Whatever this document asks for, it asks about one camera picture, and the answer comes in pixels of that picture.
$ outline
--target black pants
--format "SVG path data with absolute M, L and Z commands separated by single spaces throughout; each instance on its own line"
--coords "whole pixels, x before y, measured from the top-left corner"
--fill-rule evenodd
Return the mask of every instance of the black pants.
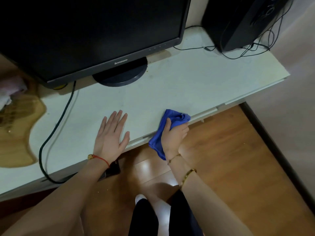
M 157 236 L 158 219 L 146 199 L 141 199 L 132 214 L 129 236 Z M 184 194 L 178 190 L 172 197 L 169 236 L 203 236 Z

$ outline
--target white shoe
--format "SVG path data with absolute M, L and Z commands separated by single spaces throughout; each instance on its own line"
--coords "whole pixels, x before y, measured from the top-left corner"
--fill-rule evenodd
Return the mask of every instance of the white shoe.
M 137 196 L 136 196 L 136 199 L 135 199 L 135 202 L 136 202 L 136 204 L 139 202 L 139 200 L 141 200 L 141 199 L 147 199 L 143 194 L 138 194 Z

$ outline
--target forearm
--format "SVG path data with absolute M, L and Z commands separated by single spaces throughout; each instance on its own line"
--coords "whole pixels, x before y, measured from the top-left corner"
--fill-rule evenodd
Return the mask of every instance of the forearm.
M 169 165 L 179 183 L 191 169 L 181 157 L 176 157 Z M 233 211 L 192 172 L 182 187 L 183 194 L 206 235 L 252 235 Z
M 3 235 L 68 235 L 107 164 L 92 159 Z

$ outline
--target white desk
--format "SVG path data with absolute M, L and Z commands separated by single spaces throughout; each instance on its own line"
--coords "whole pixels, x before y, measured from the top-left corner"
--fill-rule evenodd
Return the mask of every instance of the white desk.
M 178 48 L 212 45 L 202 28 L 185 31 Z M 243 50 L 226 55 L 240 56 Z M 230 60 L 217 51 L 204 49 L 179 51 L 170 48 L 148 57 L 148 69 L 136 82 L 123 87 L 106 87 L 87 77 L 77 81 L 77 90 L 61 125 L 43 151 L 47 171 L 56 180 L 77 172 L 92 153 L 100 122 L 114 110 L 128 113 L 124 132 L 130 131 L 127 150 L 147 143 L 157 130 L 165 109 L 192 116 L 192 121 L 215 114 L 219 106 L 232 106 L 245 96 L 282 81 L 289 73 L 269 52 Z M 63 90 L 40 88 L 47 107 L 34 125 L 30 148 L 38 156 L 44 140 L 53 130 L 67 103 L 72 83 Z M 53 187 L 42 182 L 39 164 L 1 168 L 0 200 Z

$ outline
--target black monitor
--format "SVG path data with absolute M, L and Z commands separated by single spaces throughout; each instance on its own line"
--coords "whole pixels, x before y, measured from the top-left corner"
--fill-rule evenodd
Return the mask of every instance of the black monitor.
M 93 75 L 138 79 L 145 56 L 181 43 L 190 0 L 3 0 L 0 52 L 54 88 Z

